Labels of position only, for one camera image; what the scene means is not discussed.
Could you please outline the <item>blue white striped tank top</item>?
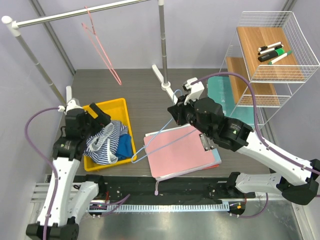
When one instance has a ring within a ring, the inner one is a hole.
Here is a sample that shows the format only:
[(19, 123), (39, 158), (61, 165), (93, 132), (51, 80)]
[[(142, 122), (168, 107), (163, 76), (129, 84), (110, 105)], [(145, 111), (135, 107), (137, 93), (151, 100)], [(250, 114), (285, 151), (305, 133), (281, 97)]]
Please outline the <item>blue white striped tank top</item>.
[(129, 134), (129, 128), (119, 120), (113, 120), (99, 133), (86, 140), (84, 155), (96, 164), (110, 165), (117, 163), (116, 151), (120, 136)]

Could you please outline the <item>pink wire hanger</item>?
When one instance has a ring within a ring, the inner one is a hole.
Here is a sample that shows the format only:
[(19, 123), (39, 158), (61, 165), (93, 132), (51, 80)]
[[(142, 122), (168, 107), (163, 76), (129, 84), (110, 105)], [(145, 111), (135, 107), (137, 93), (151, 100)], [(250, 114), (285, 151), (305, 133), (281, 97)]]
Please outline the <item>pink wire hanger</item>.
[(110, 61), (110, 58), (109, 58), (105, 48), (103, 47), (103, 45), (102, 45), (102, 43), (101, 43), (101, 41), (100, 41), (100, 39), (98, 37), (97, 31), (96, 31), (95, 26), (94, 26), (94, 22), (93, 22), (93, 18), (92, 18), (91, 12), (89, 11), (89, 8), (87, 6), (85, 6), (84, 8), (86, 10), (86, 13), (89, 16), (91, 27), (87, 26), (83, 22), (81, 23), (81, 26), (82, 26), (84, 32), (86, 33), (86, 35), (88, 36), (91, 44), (95, 48), (96, 52), (100, 56), (101, 60), (103, 61), (104, 65), (109, 70), (109, 72), (111, 73), (113, 78), (116, 80), (117, 84), (119, 86), (121, 86), (123, 84), (122, 80), (119, 77), (119, 75), (116, 72), (116, 70), (114, 69), (114, 67), (112, 65), (112, 62)]

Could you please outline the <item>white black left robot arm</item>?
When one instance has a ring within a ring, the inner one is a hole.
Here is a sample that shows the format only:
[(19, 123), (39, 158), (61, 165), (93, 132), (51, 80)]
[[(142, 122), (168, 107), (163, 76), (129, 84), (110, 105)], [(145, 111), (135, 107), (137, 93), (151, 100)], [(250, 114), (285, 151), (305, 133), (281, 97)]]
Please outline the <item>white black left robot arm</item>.
[(53, 145), (52, 160), (48, 164), (52, 175), (42, 210), (35, 223), (26, 228), (32, 240), (76, 240), (79, 225), (93, 199), (102, 199), (107, 186), (101, 175), (87, 174), (74, 197), (71, 191), (80, 166), (86, 141), (111, 122), (111, 117), (95, 103), (89, 107), (92, 117), (75, 99), (57, 110), (65, 112), (65, 127)]

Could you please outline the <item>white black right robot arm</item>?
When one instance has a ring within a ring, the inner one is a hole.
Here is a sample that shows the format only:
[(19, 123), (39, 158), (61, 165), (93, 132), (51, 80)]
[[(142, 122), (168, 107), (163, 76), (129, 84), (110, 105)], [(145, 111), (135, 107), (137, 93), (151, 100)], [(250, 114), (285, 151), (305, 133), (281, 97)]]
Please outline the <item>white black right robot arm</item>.
[(222, 106), (209, 97), (185, 103), (180, 96), (168, 112), (179, 126), (190, 124), (219, 147), (246, 155), (262, 163), (274, 173), (246, 174), (232, 172), (225, 184), (226, 193), (236, 198), (261, 192), (281, 195), (286, 200), (308, 205), (318, 193), (320, 161), (296, 159), (286, 151), (259, 137), (250, 125), (227, 117)]

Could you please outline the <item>yellow plastic tray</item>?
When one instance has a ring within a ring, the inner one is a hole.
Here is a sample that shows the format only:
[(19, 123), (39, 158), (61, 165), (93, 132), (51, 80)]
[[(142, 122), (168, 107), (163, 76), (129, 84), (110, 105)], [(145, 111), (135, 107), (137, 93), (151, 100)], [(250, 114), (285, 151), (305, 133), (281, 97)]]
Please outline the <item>yellow plastic tray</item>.
[(120, 165), (128, 164), (133, 160), (136, 160), (136, 147), (133, 139), (133, 131), (130, 123), (127, 103), (124, 98), (117, 98), (109, 101), (99, 102), (96, 104), (104, 113), (110, 115), (111, 121), (120, 121), (123, 125), (128, 127), (128, 134), (131, 136), (131, 145), (133, 156), (124, 160), (119, 160), (115, 164), (101, 165), (95, 163), (90, 157), (84, 155), (84, 169), (87, 172), (101, 171), (111, 167), (117, 167)]

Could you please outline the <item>light blue clipboard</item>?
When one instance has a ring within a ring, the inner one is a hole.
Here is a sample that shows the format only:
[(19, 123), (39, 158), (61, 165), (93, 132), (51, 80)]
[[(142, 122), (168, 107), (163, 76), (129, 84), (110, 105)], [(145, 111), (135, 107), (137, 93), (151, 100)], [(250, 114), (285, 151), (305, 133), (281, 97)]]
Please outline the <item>light blue clipboard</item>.
[(205, 169), (211, 169), (211, 168), (217, 168), (221, 164), (221, 157), (219, 155), (218, 149), (214, 141), (209, 138), (205, 133), (200, 133), (199, 138), (201, 141), (201, 144), (203, 146), (204, 152), (207, 156), (209, 156), (209, 153), (213, 156), (213, 163), (210, 164), (210, 166), (207, 166)]

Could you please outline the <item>upper wooden shelf board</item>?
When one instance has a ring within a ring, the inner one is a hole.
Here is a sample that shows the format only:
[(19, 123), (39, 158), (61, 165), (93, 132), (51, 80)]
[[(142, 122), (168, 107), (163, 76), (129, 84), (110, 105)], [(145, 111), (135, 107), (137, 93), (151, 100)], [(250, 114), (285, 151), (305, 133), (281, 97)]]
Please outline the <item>upper wooden shelf board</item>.
[(285, 52), (292, 50), (281, 27), (238, 26), (237, 34), (251, 81), (303, 82), (305, 80), (293, 52), (273, 65), (258, 60), (259, 47), (281, 42)]

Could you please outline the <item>black white marker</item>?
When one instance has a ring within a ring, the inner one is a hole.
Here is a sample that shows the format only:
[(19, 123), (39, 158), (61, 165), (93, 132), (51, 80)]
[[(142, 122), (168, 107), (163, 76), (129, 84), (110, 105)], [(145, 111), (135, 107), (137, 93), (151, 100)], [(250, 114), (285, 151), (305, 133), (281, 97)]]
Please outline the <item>black white marker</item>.
[(278, 50), (278, 49), (280, 49), (280, 53), (283, 54), (283, 53), (285, 52), (285, 50), (283, 49), (283, 47), (284, 47), (284, 45), (281, 44), (281, 45), (278, 45), (278, 46), (275, 46), (275, 47), (272, 47), (272, 48), (268, 48), (268, 49), (266, 49), (266, 50), (260, 51), (260, 52), (258, 53), (258, 55), (259, 55), (259, 56), (260, 56), (260, 55), (264, 55), (264, 54), (266, 54), (266, 53), (270, 53), (270, 52), (276, 51), (276, 50)]
[(265, 51), (265, 50), (267, 50), (267, 49), (269, 49), (269, 48), (277, 47), (277, 46), (279, 46), (279, 45), (281, 45), (281, 44), (282, 44), (281, 41), (276, 42), (276, 43), (272, 43), (272, 44), (270, 44), (270, 45), (266, 45), (266, 46), (259, 47), (259, 48), (257, 49), (257, 51), (258, 51), (258, 52)]

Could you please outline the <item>green highlighter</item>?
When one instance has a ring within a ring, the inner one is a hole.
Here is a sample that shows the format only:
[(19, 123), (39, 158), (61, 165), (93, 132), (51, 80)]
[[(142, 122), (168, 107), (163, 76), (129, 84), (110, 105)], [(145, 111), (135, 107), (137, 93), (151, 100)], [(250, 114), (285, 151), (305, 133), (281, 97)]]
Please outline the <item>green highlighter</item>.
[(257, 59), (262, 63), (262, 62), (266, 62), (268, 60), (271, 60), (273, 58), (276, 58), (284, 53), (285, 53), (285, 50), (283, 48), (278, 48), (276, 50), (272, 50), (272, 51), (267, 52), (263, 55), (260, 55)]

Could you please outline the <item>green white pen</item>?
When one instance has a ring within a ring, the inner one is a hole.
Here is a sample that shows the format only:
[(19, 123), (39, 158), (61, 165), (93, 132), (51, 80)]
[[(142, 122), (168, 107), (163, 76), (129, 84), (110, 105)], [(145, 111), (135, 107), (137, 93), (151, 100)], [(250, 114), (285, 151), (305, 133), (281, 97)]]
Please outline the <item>green white pen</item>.
[(289, 50), (288, 52), (285, 52), (285, 53), (281, 54), (280, 56), (278, 56), (278, 57), (274, 58), (273, 60), (271, 60), (270, 62), (268, 62), (268, 65), (273, 65), (273, 64), (275, 64), (276, 62), (282, 60), (283, 58), (291, 55), (292, 52), (293, 52), (292, 50)]

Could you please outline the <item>silver white clothes rack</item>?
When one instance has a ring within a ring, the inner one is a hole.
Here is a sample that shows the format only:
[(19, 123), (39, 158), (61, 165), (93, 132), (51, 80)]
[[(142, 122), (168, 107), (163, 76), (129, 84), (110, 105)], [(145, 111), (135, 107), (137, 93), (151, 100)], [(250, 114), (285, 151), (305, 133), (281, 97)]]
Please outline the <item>silver white clothes rack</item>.
[[(77, 53), (85, 62), (73, 77), (64, 64), (53, 42), (41, 25), (24, 27), (21, 35), (40, 61), (62, 95), (66, 86), (72, 85), (74, 96), (82, 105), (125, 98), (131, 104), (159, 105), (166, 109), (169, 97), (161, 90), (151, 70), (132, 66), (121, 67), (125, 60), (134, 63), (147, 57), (143, 50), (160, 51), (159, 15), (155, 2), (148, 1), (108, 9), (93, 14), (98, 36), (119, 70), (123, 84), (102, 78), (104, 70), (98, 65), (98, 54), (86, 36), (81, 23), (87, 16), (58, 20), (63, 36), (70, 42), (68, 53)], [(37, 111), (55, 107), (59, 100), (41, 74), (37, 71), (24, 49), (7, 27), (0, 26), (0, 109), (4, 112)]]

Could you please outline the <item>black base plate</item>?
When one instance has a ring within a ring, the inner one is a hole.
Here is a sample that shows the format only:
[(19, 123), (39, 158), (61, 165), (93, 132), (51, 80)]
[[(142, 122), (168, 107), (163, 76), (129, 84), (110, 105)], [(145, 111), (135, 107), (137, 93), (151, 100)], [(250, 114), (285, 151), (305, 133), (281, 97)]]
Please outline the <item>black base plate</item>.
[(100, 199), (117, 202), (127, 195), (127, 205), (208, 205), (222, 200), (254, 199), (256, 194), (232, 193), (226, 177), (175, 177), (161, 181), (155, 195), (156, 180), (150, 176), (104, 176), (106, 189)]

